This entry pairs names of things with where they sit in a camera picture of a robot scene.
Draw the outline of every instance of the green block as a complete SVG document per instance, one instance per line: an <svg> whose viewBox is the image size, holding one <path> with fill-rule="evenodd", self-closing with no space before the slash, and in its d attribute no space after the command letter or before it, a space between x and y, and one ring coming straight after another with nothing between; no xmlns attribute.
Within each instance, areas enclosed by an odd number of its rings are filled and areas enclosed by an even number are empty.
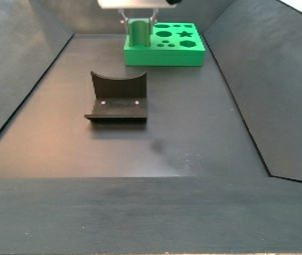
<svg viewBox="0 0 302 255"><path fill-rule="evenodd" d="M156 23L151 46L124 44L128 66L202 66L205 47L193 23Z"/></svg>

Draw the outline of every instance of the gray surface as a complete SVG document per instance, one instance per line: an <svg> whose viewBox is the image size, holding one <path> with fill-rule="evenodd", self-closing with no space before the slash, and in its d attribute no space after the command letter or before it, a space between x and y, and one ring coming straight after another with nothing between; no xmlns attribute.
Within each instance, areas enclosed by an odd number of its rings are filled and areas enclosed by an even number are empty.
<svg viewBox="0 0 302 255"><path fill-rule="evenodd" d="M0 128L71 36L37 1L0 0Z"/></svg>
<svg viewBox="0 0 302 255"><path fill-rule="evenodd" d="M203 67L130 68L123 44L123 35L71 41L0 135L0 177L266 175L210 53ZM94 126L91 71L146 69L148 123Z"/></svg>
<svg viewBox="0 0 302 255"><path fill-rule="evenodd" d="M302 180L302 14L235 1L205 37L270 173Z"/></svg>
<svg viewBox="0 0 302 255"><path fill-rule="evenodd" d="M0 254L302 252L302 184L0 179Z"/></svg>
<svg viewBox="0 0 302 255"><path fill-rule="evenodd" d="M80 34L126 33L118 10L102 10L98 0L40 0L68 27ZM172 10L159 10L158 20L193 22L199 32L217 19L234 0L183 0ZM151 11L127 11L130 17L150 17Z"/></svg>

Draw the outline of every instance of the star-shaped hole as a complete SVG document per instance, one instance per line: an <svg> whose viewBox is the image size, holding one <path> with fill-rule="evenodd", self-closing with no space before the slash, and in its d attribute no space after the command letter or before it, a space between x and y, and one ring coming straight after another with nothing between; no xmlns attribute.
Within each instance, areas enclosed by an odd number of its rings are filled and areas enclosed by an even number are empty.
<svg viewBox="0 0 302 255"><path fill-rule="evenodd" d="M179 37L191 37L193 33L187 33L186 31L177 33Z"/></svg>

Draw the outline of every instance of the circular hole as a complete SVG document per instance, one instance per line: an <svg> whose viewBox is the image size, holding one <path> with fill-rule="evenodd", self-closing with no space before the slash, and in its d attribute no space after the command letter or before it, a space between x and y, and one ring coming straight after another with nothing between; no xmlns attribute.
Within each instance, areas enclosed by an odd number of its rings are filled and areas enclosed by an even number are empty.
<svg viewBox="0 0 302 255"><path fill-rule="evenodd" d="M168 28L170 26L166 24L155 24L154 25L156 28Z"/></svg>
<svg viewBox="0 0 302 255"><path fill-rule="evenodd" d="M168 31L159 31L155 34L160 37L170 37L171 36L171 32L168 32Z"/></svg>

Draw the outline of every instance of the black bracket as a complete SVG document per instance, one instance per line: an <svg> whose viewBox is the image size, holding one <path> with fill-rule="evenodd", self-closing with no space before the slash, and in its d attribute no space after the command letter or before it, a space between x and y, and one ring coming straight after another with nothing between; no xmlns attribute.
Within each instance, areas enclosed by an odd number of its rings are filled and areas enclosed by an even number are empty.
<svg viewBox="0 0 302 255"><path fill-rule="evenodd" d="M115 79L92 72L96 100L90 121L146 121L147 72L134 78Z"/></svg>

